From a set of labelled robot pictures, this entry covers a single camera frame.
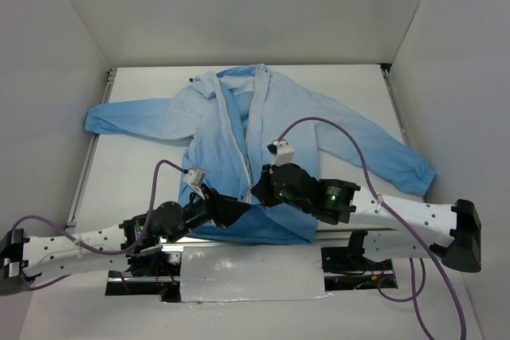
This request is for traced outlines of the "light blue zip jacket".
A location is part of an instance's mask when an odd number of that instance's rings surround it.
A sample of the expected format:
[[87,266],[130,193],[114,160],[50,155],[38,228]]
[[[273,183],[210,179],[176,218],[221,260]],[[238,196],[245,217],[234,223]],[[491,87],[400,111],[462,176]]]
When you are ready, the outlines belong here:
[[185,167],[203,169],[207,186],[264,212],[300,212],[287,205],[263,207],[252,195],[261,168],[273,158],[267,146],[280,135],[294,148],[294,163],[311,176],[319,175],[320,153],[326,152],[366,166],[403,193],[422,196],[431,186],[436,174],[427,161],[369,119],[305,88],[256,83],[257,98],[216,79],[170,99],[100,104],[88,111],[84,128],[165,141],[187,138]]

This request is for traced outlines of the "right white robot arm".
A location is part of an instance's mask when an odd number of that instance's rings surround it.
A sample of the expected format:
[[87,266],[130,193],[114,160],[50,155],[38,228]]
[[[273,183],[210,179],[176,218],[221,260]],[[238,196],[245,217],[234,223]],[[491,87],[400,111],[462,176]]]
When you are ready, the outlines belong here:
[[353,182],[314,178],[293,163],[263,166],[252,193],[265,207],[292,206],[329,225],[387,228],[384,234],[351,234],[347,262],[355,269],[387,259],[437,257],[455,271],[481,271],[481,219],[469,200],[435,205],[372,194]]

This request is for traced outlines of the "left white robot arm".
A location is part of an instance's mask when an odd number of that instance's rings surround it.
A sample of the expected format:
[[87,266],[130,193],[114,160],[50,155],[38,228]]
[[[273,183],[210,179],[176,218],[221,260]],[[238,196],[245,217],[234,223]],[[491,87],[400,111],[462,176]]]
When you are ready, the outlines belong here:
[[174,278],[180,262],[165,244],[207,223],[228,228],[249,209],[247,203],[206,190],[201,197],[191,194],[186,205],[167,201],[152,214],[89,233],[39,237],[11,229],[1,240],[1,294],[36,291],[66,276],[103,270],[121,278]]

